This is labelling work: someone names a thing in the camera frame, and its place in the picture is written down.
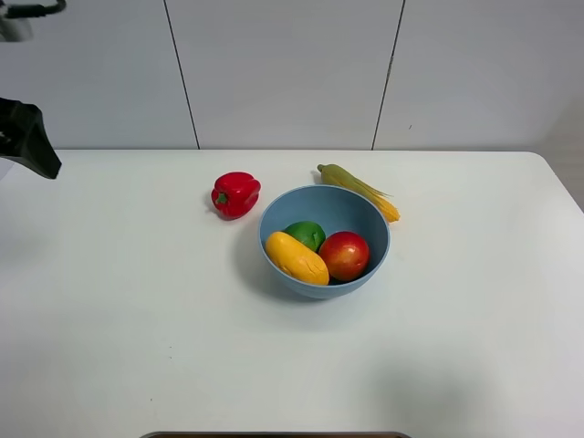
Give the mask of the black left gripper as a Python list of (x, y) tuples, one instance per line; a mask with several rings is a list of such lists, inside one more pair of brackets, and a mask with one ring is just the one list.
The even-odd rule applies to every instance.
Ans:
[(38, 175), (56, 180), (61, 161), (51, 145), (39, 107), (1, 98), (1, 155), (19, 157)]

